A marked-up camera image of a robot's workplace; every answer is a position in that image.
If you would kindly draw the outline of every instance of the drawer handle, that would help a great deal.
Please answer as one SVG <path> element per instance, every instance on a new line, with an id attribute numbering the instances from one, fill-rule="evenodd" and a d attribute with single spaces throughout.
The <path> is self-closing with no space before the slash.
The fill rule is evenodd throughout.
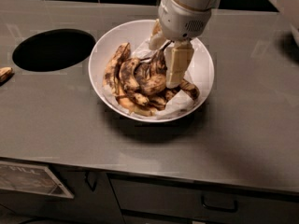
<path id="1" fill-rule="evenodd" d="M 225 212 L 225 213 L 235 213 L 237 211 L 237 201 L 236 200 L 234 200 L 234 207 L 233 208 L 222 208 L 222 207 L 207 205 L 206 202 L 205 202 L 205 197 L 204 196 L 202 196 L 201 200 L 202 200 L 202 205 L 207 210 L 219 211 L 219 212 Z"/>

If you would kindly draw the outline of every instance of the bowl rim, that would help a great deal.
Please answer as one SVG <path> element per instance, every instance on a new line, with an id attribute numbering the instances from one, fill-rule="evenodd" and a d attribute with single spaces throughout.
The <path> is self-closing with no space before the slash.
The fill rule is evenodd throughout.
<path id="1" fill-rule="evenodd" d="M 210 65 L 210 74 L 211 74 L 211 81 L 209 82 L 211 85 L 210 85 L 210 89 L 208 91 L 208 93 L 206 94 L 206 98 L 198 103 L 197 105 L 195 105 L 192 109 L 180 114 L 179 116 L 177 117 L 174 117 L 174 118 L 171 118 L 171 119 L 140 119 L 138 117 L 132 117 L 130 116 L 129 114 L 126 114 L 126 113 L 123 113 L 121 110 L 119 110 L 117 107 L 115 107 L 114 105 L 112 105 L 107 99 L 105 96 L 103 96 L 98 90 L 97 88 L 95 87 L 95 84 L 93 84 L 93 78 L 92 78 L 92 57 L 93 57 L 93 54 L 94 52 L 97 50 L 97 46 L 98 44 L 100 43 L 101 40 L 105 39 L 107 36 L 109 36 L 111 33 L 113 33 L 115 30 L 118 30 L 120 29 L 122 26 L 128 26 L 130 24 L 133 24 L 133 23 L 142 23 L 142 22 L 152 22 L 153 24 L 155 23 L 155 20 L 137 20 L 137 21 L 128 21 L 128 22 L 125 22 L 125 23 L 122 23 L 112 29 L 110 29 L 108 32 L 106 32 L 104 35 L 102 35 L 98 40 L 97 42 L 95 43 L 94 47 L 93 47 L 93 50 L 91 52 L 91 55 L 89 57 L 89 62 L 88 62 L 88 73 L 89 73 L 89 78 L 90 78 L 90 81 L 92 83 L 92 86 L 93 86 L 93 89 L 94 91 L 96 92 L 96 94 L 101 98 L 102 102 L 104 102 L 109 108 L 111 108 L 112 110 L 114 110 L 115 112 L 117 112 L 118 114 L 128 118 L 128 119 L 133 119 L 133 120 L 136 120 L 136 121 L 141 121 L 141 122 L 145 122 L 145 123 L 166 123 L 166 122 L 171 122 L 171 121 L 175 121 L 175 120 L 178 120 L 178 119 L 181 119 L 183 117 L 186 117 L 188 115 L 190 115 L 192 112 L 194 112 L 197 108 L 199 108 L 204 102 L 205 100 L 207 99 L 208 95 L 211 93 L 212 89 L 213 89 L 213 86 L 214 86 L 214 80 L 215 80 L 215 65 L 213 63 L 213 60 L 211 58 L 211 55 L 210 53 L 208 52 L 206 46 L 196 37 L 195 39 L 203 46 L 206 54 L 208 55 L 208 59 L 209 61 L 211 62 L 211 65 Z"/>

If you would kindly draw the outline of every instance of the black hole in counter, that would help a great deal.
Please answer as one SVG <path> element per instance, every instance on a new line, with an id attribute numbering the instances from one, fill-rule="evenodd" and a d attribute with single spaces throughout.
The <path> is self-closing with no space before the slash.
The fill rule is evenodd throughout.
<path id="1" fill-rule="evenodd" d="M 47 72 L 61 70 L 90 56 L 95 39 L 76 29 L 58 29 L 34 35 L 14 50 L 13 62 L 20 68 Z"/>

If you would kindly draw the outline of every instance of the gray countertop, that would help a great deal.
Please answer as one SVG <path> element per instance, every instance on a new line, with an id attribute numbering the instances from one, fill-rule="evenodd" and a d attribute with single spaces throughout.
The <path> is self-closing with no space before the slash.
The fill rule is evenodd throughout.
<path id="1" fill-rule="evenodd" d="M 277 13 L 215 10 L 200 39 L 216 70 L 205 104 L 148 125 L 120 117 L 94 92 L 88 59 L 35 73 L 12 62 L 24 39 L 77 28 L 99 39 L 157 7 L 0 0 L 0 156 L 110 171 L 299 192 L 299 48 Z"/>

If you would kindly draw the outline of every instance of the black oval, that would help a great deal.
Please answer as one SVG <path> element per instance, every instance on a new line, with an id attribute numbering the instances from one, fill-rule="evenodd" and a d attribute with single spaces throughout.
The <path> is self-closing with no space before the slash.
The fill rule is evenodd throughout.
<path id="1" fill-rule="evenodd" d="M 77 29 L 58 29 L 34 35 L 19 44 L 13 62 L 28 71 L 61 70 L 90 56 L 95 39 Z"/>

